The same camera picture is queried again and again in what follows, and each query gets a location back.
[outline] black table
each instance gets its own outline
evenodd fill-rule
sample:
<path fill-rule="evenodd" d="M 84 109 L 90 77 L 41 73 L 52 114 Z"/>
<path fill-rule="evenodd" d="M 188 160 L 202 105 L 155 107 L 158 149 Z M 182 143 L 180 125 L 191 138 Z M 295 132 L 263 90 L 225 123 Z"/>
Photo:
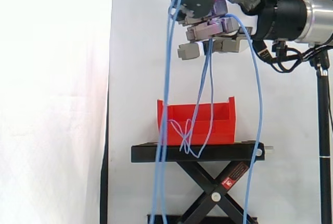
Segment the black table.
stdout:
<path fill-rule="evenodd" d="M 132 163 L 155 162 L 157 145 L 145 143 L 132 146 Z M 182 216 L 168 215 L 168 224 L 242 224 L 244 210 L 228 194 L 228 191 L 249 169 L 254 141 L 235 144 L 206 146 L 199 159 L 179 152 L 179 146 L 167 148 L 166 162 L 176 162 L 202 189 L 203 193 Z M 197 154 L 201 146 L 192 146 Z M 264 144 L 260 143 L 256 161 L 265 160 Z M 214 179 L 198 162 L 229 161 Z M 206 217 L 218 205 L 228 217 Z M 257 218 L 247 216 L 247 224 L 258 223 Z M 155 224 L 163 224 L 162 217 L 155 216 Z"/>

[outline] warning label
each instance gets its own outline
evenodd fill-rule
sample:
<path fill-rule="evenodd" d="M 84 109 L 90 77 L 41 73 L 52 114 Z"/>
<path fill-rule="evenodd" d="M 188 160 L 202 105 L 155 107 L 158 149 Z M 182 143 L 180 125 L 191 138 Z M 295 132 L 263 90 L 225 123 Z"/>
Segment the warning label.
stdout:
<path fill-rule="evenodd" d="M 229 190 L 245 174 L 249 167 L 245 163 L 239 163 L 234 170 L 222 181 L 222 186 Z"/>

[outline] white wall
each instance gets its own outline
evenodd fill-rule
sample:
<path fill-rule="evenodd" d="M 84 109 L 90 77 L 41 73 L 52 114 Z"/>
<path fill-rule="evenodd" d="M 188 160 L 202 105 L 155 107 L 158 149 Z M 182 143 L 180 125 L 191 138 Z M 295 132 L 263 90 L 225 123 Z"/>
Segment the white wall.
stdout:
<path fill-rule="evenodd" d="M 113 0 L 111 33 L 110 223 L 146 222 L 154 164 L 131 164 L 130 147 L 157 140 L 156 100 L 162 98 L 169 0 Z M 194 103 L 203 59 L 180 61 L 185 43 L 176 26 L 170 103 Z M 278 74 L 260 61 L 264 96 L 262 142 L 275 154 L 256 164 L 249 212 L 260 223 L 319 223 L 316 75 L 308 64 Z M 250 52 L 214 55 L 215 101 L 236 97 L 237 141 L 253 140 L 258 96 Z M 209 102 L 209 87 L 203 102 Z M 204 164 L 219 172 L 223 163 Z M 182 214 L 201 189 L 176 165 L 166 171 L 169 214 Z M 244 204 L 245 177 L 231 195 Z M 219 209 L 212 214 L 220 215 Z"/>
<path fill-rule="evenodd" d="M 0 8 L 0 223 L 99 223 L 111 0 Z"/>

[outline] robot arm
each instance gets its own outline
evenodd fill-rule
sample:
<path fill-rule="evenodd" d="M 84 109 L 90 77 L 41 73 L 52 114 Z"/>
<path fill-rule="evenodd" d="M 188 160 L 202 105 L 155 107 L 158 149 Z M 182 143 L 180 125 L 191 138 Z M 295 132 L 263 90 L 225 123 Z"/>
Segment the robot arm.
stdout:
<path fill-rule="evenodd" d="M 214 39 L 213 51 L 239 52 L 239 42 L 245 35 L 233 18 L 226 17 L 226 1 L 238 4 L 243 16 L 252 18 L 253 25 L 248 25 L 247 30 L 264 62 L 279 64 L 296 60 L 300 63 L 322 50 L 319 46 L 333 46 L 332 0 L 182 0 L 178 19 L 188 27 L 186 36 L 190 43 L 180 45 L 180 58 L 202 55 L 209 38 Z M 274 41 L 272 51 L 277 57 L 270 54 L 264 40 Z M 307 43 L 312 49 L 302 54 L 288 48 L 286 41 Z M 296 54 L 288 56 L 288 51 Z"/>

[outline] red plastic bin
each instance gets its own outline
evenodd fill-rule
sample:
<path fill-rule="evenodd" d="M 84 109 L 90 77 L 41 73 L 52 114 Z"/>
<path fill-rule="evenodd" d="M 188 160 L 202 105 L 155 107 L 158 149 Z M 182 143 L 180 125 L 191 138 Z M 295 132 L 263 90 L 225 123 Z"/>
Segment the red plastic bin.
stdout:
<path fill-rule="evenodd" d="M 183 133 L 187 119 L 192 119 L 195 104 L 168 106 L 168 120 L 179 123 Z M 158 127 L 161 125 L 163 101 L 157 102 Z M 203 145 L 210 126 L 210 103 L 200 104 L 197 119 L 193 129 L 191 144 Z M 230 97 L 229 102 L 214 104 L 214 118 L 212 133 L 208 145 L 231 144 L 235 142 L 236 110 L 235 98 Z M 183 138 L 175 131 L 168 121 L 168 145 L 179 146 Z"/>

